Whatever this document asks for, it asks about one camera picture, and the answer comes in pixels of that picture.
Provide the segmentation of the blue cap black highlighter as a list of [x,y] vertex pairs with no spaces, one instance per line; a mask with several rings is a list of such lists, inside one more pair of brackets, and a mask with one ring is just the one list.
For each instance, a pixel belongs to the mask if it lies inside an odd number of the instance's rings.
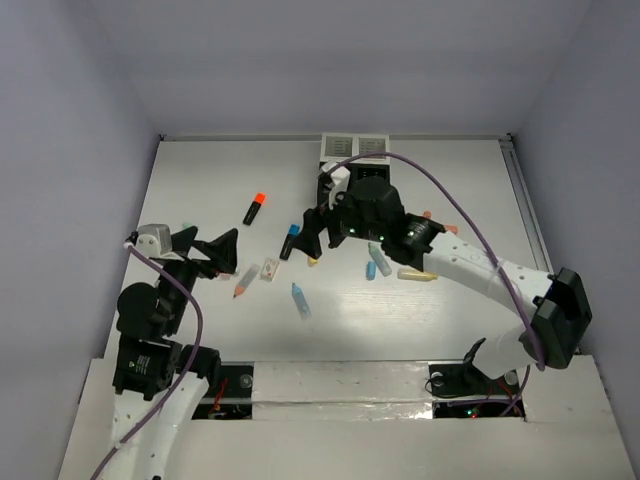
[[279,254],[279,259],[282,261],[287,261],[291,255],[291,252],[293,250],[293,246],[295,243],[295,239],[298,235],[300,231],[300,226],[297,224],[291,224],[288,232],[285,236],[280,254]]

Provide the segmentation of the white boxed eraser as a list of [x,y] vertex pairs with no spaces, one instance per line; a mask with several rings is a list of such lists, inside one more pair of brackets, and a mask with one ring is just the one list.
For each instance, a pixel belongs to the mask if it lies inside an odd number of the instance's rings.
[[278,268],[278,259],[267,258],[262,266],[260,278],[264,281],[271,282],[275,278]]

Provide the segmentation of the orange cap black highlighter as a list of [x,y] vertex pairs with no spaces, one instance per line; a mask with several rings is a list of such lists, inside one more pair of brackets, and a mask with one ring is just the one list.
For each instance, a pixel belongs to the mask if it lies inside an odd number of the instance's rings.
[[251,205],[249,206],[242,223],[246,226],[250,226],[255,217],[257,216],[259,210],[261,209],[264,201],[266,199],[266,195],[262,192],[259,192],[255,195],[254,199],[251,202]]

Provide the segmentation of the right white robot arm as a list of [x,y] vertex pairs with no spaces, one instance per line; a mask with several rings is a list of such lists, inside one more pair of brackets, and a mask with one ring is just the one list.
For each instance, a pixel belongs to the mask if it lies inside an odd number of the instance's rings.
[[477,341],[466,354],[460,379],[473,392],[529,365],[567,368],[592,320],[575,271],[549,273],[500,259],[444,225],[406,212],[398,191],[378,177],[332,192],[324,203],[306,210],[295,248],[319,258],[321,232],[327,232],[330,248],[348,237],[377,242],[394,262],[461,284],[520,317],[522,325]]

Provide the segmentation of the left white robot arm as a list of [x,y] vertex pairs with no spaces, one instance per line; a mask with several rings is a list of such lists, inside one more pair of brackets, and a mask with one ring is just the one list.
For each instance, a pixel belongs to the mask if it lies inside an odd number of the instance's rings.
[[138,227],[124,242],[128,254],[158,274],[117,299],[110,449],[95,479],[163,479],[178,436],[204,395],[221,383],[216,349],[201,344],[204,314],[193,295],[199,279],[237,268],[237,229],[211,241],[190,226]]

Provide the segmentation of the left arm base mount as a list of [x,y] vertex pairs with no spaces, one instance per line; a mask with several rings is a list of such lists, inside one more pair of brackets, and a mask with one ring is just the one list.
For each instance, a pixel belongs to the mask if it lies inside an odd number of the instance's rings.
[[250,420],[252,418],[253,363],[223,363],[218,383],[197,405],[193,420]]

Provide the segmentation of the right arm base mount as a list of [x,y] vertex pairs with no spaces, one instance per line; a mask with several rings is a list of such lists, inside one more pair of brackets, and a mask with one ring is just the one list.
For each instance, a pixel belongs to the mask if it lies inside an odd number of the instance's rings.
[[522,391],[528,376],[521,382],[511,369],[488,377],[474,363],[485,343],[485,338],[476,341],[459,362],[429,366],[424,390],[435,399],[436,418],[525,418]]

